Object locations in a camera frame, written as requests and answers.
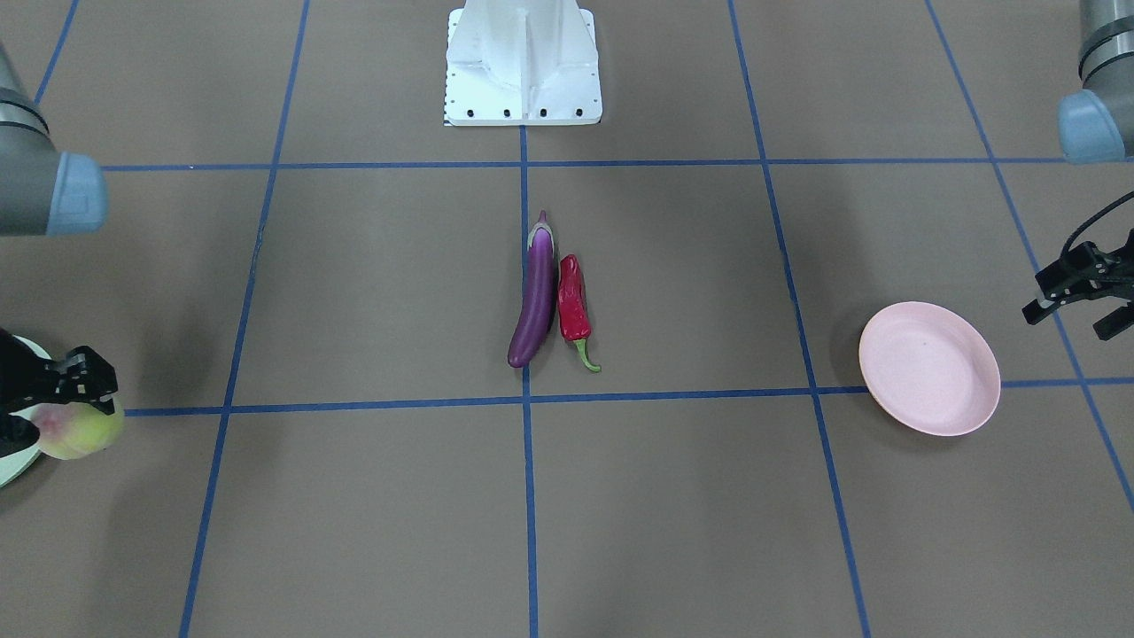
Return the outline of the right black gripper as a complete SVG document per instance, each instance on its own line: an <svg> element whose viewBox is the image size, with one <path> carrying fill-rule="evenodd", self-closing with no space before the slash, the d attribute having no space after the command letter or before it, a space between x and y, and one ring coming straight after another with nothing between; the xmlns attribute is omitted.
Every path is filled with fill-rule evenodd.
<svg viewBox="0 0 1134 638"><path fill-rule="evenodd" d="M35 424L15 412L37 405L36 384L45 371L44 359L23 344L11 332L1 331L1 423L0 456L27 451L40 439ZM88 405L102 415L119 412L115 395L119 383L113 366L88 344L81 344L62 359L48 360L46 402Z"/></svg>

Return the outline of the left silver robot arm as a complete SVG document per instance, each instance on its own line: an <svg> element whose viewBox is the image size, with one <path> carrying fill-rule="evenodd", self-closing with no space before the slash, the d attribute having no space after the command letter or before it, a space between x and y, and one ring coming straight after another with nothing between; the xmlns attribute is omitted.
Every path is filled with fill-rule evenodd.
<svg viewBox="0 0 1134 638"><path fill-rule="evenodd" d="M1133 154L1133 3L1081 1L1081 90L1058 108L1066 162L1110 163Z"/></svg>

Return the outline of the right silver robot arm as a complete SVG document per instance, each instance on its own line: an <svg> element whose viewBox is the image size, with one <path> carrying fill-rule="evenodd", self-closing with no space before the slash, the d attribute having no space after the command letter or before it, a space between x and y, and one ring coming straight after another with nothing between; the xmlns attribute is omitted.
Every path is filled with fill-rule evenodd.
<svg viewBox="0 0 1134 638"><path fill-rule="evenodd" d="M93 233L108 218L102 168L84 154L56 148L49 125L29 97L7 51L1 52L1 216L5 236ZM88 344L53 359L3 330L3 457L24 453L54 429L25 409L50 415L121 417L113 365Z"/></svg>

